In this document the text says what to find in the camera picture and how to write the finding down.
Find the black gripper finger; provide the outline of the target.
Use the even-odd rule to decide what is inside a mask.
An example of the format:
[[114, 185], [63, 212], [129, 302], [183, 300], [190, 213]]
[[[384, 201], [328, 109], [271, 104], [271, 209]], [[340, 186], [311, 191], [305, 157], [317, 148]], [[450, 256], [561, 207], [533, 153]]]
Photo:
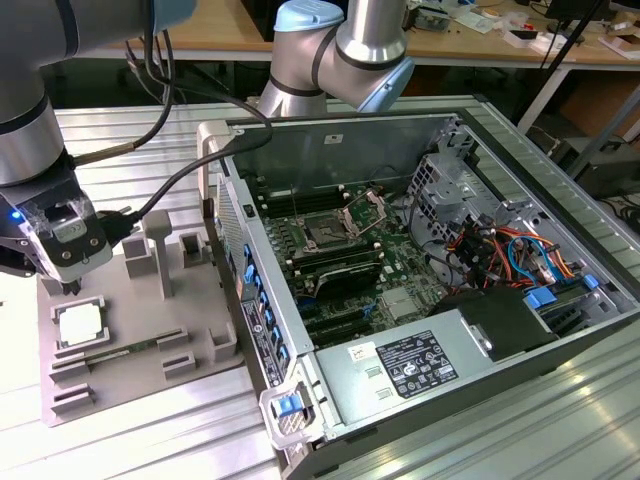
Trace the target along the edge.
[[64, 283], [46, 273], [33, 246], [25, 239], [1, 239], [1, 272], [21, 278], [39, 275], [50, 296], [76, 294], [76, 282]]

